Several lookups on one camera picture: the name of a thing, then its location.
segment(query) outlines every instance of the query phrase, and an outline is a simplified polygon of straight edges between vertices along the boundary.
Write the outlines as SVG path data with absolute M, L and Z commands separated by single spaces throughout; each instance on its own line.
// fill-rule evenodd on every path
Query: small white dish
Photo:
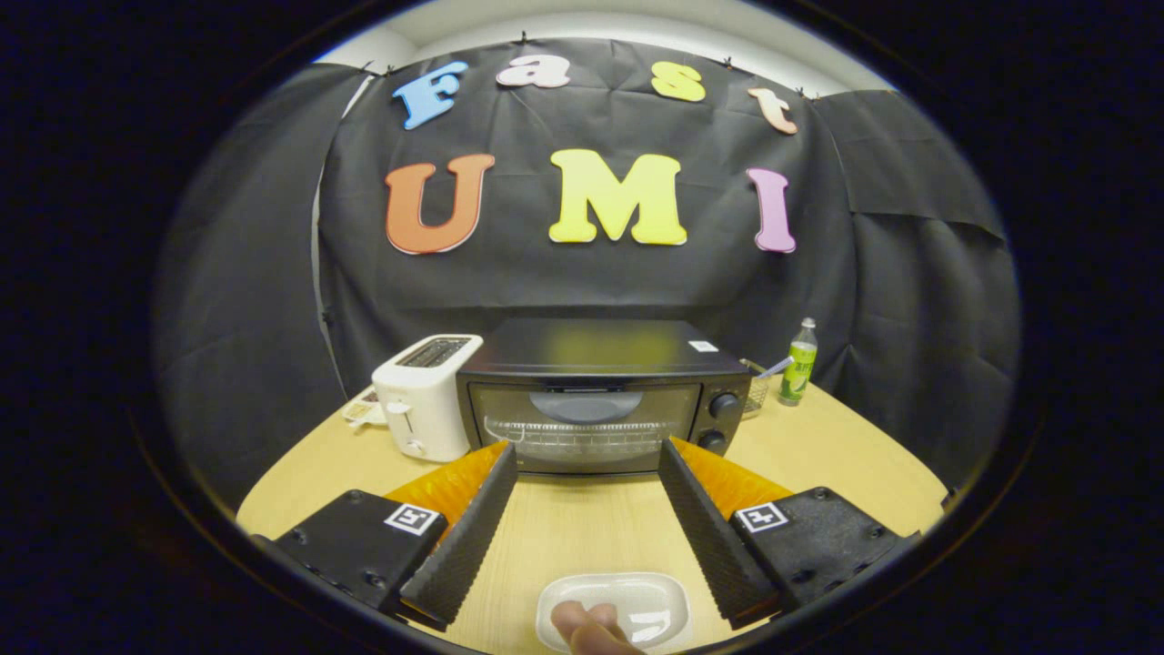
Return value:
M 590 574 L 556 579 L 538 597 L 534 629 L 542 643 L 569 653 L 569 645 L 549 622 L 549 613 L 565 600 L 577 600 L 589 610 L 599 603 L 618 608 L 618 627 L 626 639 L 648 655 L 679 650 L 691 641 L 691 606 L 683 585 L 662 574 Z

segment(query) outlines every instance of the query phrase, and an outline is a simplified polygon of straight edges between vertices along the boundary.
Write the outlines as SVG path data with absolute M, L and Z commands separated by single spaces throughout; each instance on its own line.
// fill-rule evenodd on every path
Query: white toaster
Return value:
M 456 371 L 482 343 L 476 335 L 433 335 L 372 372 L 372 386 L 400 453 L 452 462 L 469 451 L 456 403 Z

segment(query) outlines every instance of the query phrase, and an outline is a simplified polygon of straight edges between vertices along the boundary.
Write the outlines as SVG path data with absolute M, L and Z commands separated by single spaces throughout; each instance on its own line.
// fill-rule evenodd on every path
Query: finger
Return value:
M 575 655 L 643 655 L 626 641 L 617 639 L 596 622 L 580 626 L 570 636 L 570 653 Z
M 610 603 L 599 603 L 588 610 L 588 612 L 598 625 L 606 628 L 616 639 L 627 641 L 626 633 L 623 632 L 623 628 L 618 627 L 618 607 Z
M 569 643 L 574 631 L 587 624 L 592 624 L 594 617 L 587 613 L 577 600 L 563 600 L 549 612 L 549 622 L 558 628 L 558 634 L 562 635 L 566 643 Z

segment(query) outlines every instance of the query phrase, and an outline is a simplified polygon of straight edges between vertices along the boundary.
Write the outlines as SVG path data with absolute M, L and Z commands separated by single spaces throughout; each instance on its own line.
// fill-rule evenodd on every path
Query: toaster oven knob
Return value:
M 708 430 L 700 436 L 700 448 L 723 455 L 728 451 L 728 437 L 719 430 Z
M 743 414 L 744 408 L 739 405 L 739 399 L 736 394 L 719 394 L 711 399 L 711 405 L 708 406 L 708 412 L 715 419 L 732 419 L 737 414 Z

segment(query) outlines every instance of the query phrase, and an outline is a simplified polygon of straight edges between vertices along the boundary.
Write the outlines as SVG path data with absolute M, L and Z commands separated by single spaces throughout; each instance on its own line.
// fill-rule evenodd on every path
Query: letter u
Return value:
M 420 221 L 420 201 L 425 180 L 436 166 L 417 163 L 400 166 L 384 177 L 388 184 L 388 212 L 384 230 L 396 249 L 410 255 L 443 252 L 463 243 L 477 228 L 481 216 L 481 186 L 485 170 L 494 165 L 492 155 L 466 155 L 448 162 L 448 170 L 456 176 L 453 216 L 446 222 L 428 226 Z

